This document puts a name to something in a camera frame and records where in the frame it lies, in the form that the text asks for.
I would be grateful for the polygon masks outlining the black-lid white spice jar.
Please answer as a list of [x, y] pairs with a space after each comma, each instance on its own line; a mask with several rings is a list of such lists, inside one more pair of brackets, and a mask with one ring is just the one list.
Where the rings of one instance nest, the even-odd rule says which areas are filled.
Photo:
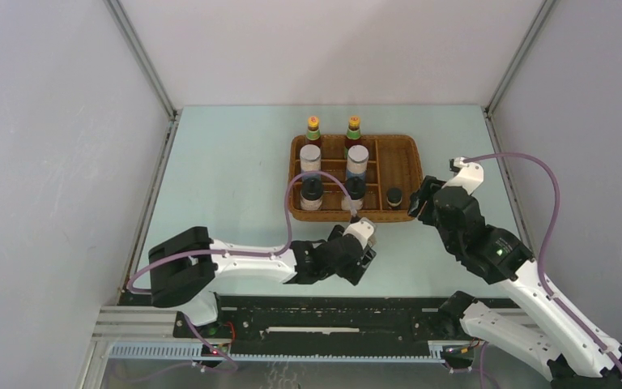
[[352, 207], [357, 211], [364, 206], [364, 197], [366, 194], [366, 182], [361, 177], [350, 177], [346, 180], [344, 188], [347, 190], [349, 197], [344, 196], [341, 202], [341, 209], [349, 211]]

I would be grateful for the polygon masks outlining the black-top clear shaker bottle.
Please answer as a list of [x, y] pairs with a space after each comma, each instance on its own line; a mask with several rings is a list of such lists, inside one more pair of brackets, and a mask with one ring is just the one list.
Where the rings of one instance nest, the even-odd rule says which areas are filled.
[[303, 181], [300, 189], [300, 208], [304, 211], [318, 211], [322, 207], [324, 186], [316, 177]]

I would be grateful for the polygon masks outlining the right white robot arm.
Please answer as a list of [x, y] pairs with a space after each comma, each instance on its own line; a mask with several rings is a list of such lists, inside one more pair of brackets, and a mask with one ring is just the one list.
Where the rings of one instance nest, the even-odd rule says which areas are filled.
[[499, 287], [539, 327], [502, 318], [457, 291], [439, 309], [441, 333], [486, 340], [525, 362], [553, 388], [622, 388], [622, 343], [600, 331], [550, 280], [533, 253], [510, 231], [487, 224], [464, 187], [427, 176], [408, 213], [434, 227], [445, 250], [469, 272]]

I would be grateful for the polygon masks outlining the silver-lid salt jar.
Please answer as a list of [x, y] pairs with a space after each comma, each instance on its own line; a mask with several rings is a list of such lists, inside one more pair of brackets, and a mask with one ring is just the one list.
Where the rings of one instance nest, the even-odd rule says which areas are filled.
[[322, 176], [318, 173], [322, 167], [322, 151], [315, 144], [306, 144], [300, 149], [300, 171], [303, 173], [303, 181]]
[[347, 178], [358, 177], [365, 181], [368, 170], [369, 150], [363, 145], [354, 145], [347, 150]]

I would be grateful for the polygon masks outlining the yellow-cap sauce bottle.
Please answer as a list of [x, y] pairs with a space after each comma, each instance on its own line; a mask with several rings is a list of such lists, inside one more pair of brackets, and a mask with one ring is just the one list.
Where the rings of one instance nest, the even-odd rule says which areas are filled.
[[348, 151], [351, 147], [361, 144], [360, 117], [351, 116], [348, 119], [347, 132], [344, 140], [344, 149]]
[[320, 131], [320, 120], [317, 116], [310, 116], [307, 120], [307, 131], [305, 143], [317, 147], [322, 146], [322, 133]]

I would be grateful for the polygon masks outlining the small black pepper jar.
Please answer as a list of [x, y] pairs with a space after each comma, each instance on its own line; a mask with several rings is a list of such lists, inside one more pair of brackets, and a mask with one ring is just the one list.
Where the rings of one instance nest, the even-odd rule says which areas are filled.
[[403, 192], [398, 187], [390, 187], [386, 192], [386, 202], [390, 210], [399, 210], [403, 201]]

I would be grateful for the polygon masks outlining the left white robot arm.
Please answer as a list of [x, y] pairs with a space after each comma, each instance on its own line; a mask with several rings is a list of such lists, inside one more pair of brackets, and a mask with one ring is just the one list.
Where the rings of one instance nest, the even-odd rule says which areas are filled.
[[182, 311], [202, 336], [214, 337], [224, 326], [210, 286], [214, 280], [315, 284], [337, 276], [356, 285], [376, 256], [375, 232], [375, 224], [362, 218], [347, 227], [337, 224], [326, 240], [292, 241], [284, 249], [237, 246], [211, 238], [205, 227], [193, 227], [150, 249], [151, 305]]

